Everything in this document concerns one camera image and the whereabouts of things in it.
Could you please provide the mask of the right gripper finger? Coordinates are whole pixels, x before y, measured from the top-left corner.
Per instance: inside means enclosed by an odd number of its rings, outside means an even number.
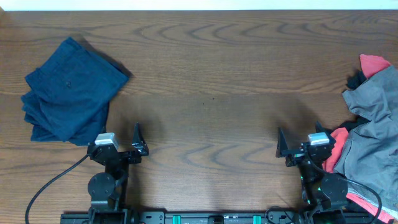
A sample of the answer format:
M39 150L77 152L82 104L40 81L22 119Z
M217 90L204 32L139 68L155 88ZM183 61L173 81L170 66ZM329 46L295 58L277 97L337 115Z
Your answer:
M330 131L327 128L324 128L319 121L315 122L315 131L316 133L325 133L325 134L330 133Z
M282 128L278 128L278 143L277 143L278 151L288 151L289 147L285 138L285 134Z

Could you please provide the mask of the grey shorts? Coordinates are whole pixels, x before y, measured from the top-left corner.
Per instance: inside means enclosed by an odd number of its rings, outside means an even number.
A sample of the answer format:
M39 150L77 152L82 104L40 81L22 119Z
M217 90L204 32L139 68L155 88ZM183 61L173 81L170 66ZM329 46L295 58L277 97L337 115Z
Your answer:
M373 189L383 209L397 217L397 69L380 71L343 98L367 123L349 131L333 170Z

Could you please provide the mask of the red shorts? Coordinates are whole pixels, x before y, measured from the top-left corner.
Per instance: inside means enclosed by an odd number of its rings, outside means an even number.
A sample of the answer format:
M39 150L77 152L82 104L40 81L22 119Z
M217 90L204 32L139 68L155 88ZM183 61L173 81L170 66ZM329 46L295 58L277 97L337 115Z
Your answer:
M367 79L391 66L390 62L385 60L383 57L375 55L361 54L359 56L359 60L361 63L361 71ZM343 146L348 139L349 132L347 132L345 128L339 127L331 133L331 136L336 140L336 143L332 149L332 155L322 164L323 169L327 172L333 172L338 160L341 158ZM378 205L373 205L363 196L360 196L357 193L347 193L346 197L370 214L376 214Z

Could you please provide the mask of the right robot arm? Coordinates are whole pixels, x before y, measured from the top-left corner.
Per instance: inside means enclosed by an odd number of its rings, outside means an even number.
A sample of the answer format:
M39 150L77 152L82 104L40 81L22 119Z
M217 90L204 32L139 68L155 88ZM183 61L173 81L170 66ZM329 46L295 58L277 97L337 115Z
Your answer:
M293 215L293 223L314 223L315 214L334 212L347 204L348 184L339 175L322 168L336 141L319 122L315 123L315 130L308 135L308 141L294 147L288 143L282 128L277 131L276 157L285 158L287 167L298 167L303 199L307 202L305 208Z

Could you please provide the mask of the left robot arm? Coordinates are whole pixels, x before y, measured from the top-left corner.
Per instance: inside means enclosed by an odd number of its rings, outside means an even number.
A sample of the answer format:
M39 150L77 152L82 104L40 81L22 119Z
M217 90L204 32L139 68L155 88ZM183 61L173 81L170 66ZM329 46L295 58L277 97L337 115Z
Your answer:
M134 126L131 145L132 150L120 152L116 135L101 133L88 146L90 159L104 166L105 170L88 182L91 207L87 223L139 223L138 213L125 204L129 166L140 163L143 156L149 155L138 123Z

